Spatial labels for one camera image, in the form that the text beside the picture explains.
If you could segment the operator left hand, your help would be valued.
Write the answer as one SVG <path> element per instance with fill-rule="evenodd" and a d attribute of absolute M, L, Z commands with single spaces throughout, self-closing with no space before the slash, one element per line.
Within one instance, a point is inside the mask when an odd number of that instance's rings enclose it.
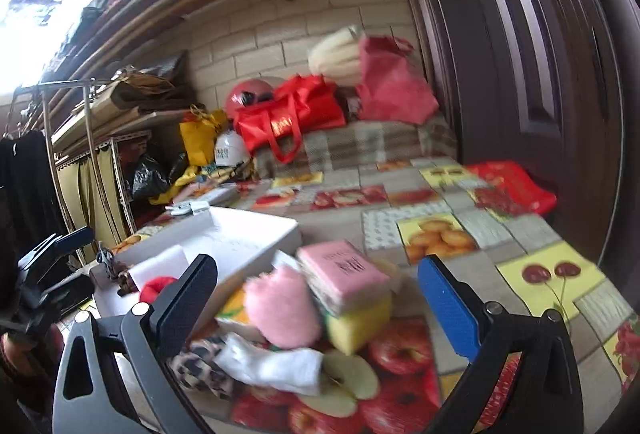
<path fill-rule="evenodd" d="M 18 339 L 9 332 L 4 332 L 1 337 L 1 354 L 9 366 L 22 376 L 53 378 L 63 348 L 63 336 L 56 326 L 52 326 L 38 342 Z"/>

